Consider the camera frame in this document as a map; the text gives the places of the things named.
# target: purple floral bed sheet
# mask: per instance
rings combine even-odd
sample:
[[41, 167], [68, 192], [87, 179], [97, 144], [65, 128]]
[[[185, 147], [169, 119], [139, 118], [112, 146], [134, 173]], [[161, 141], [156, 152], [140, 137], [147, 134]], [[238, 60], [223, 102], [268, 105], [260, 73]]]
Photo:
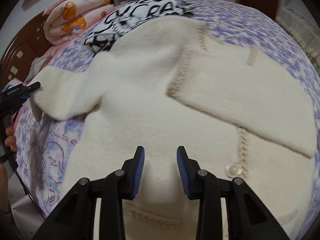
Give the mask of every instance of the purple floral bed sheet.
[[[320, 210], [320, 85], [319, 77], [300, 47], [261, 12], [223, 0], [184, 0], [194, 3], [194, 19], [207, 22], [211, 34], [237, 46], [259, 46], [280, 63], [311, 96], [318, 133], [313, 192], [308, 215], [297, 239], [308, 230]], [[85, 71], [93, 52], [82, 43], [93, 25], [71, 42], [50, 63], [68, 71]], [[37, 123], [27, 103], [17, 125], [18, 173], [44, 213], [49, 214], [60, 199], [68, 158], [81, 138], [85, 116], [57, 122], [44, 115]]]

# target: bed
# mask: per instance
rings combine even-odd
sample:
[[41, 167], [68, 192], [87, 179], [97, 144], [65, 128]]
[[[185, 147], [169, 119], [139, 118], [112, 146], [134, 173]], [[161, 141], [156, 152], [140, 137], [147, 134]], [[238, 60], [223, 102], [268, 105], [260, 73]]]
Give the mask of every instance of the bed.
[[16, 34], [7, 47], [0, 62], [1, 90], [14, 78], [25, 80], [32, 61], [52, 46], [44, 37], [43, 24], [46, 18], [39, 13]]
[[[205, 21], [211, 34], [221, 41], [237, 46], [259, 46], [262, 51], [280, 63], [311, 96], [320, 143], [320, 87], [319, 77], [300, 47], [275, 22], [258, 10], [222, 0], [184, 0], [197, 7], [193, 18]], [[93, 25], [59, 52], [49, 65], [72, 72], [85, 71], [94, 53], [82, 43], [95, 27]], [[2, 66], [1, 86], [8, 82], [6, 75], [12, 75], [12, 65], [6, 61]], [[60, 199], [60, 187], [70, 152], [81, 138], [85, 116], [77, 116], [66, 122], [57, 122], [48, 116], [37, 123], [26, 103], [17, 123], [18, 144], [17, 174], [33, 196], [35, 203], [47, 216]], [[315, 154], [315, 169], [312, 198], [308, 215], [297, 239], [301, 239], [315, 220], [320, 210], [320, 147]]]

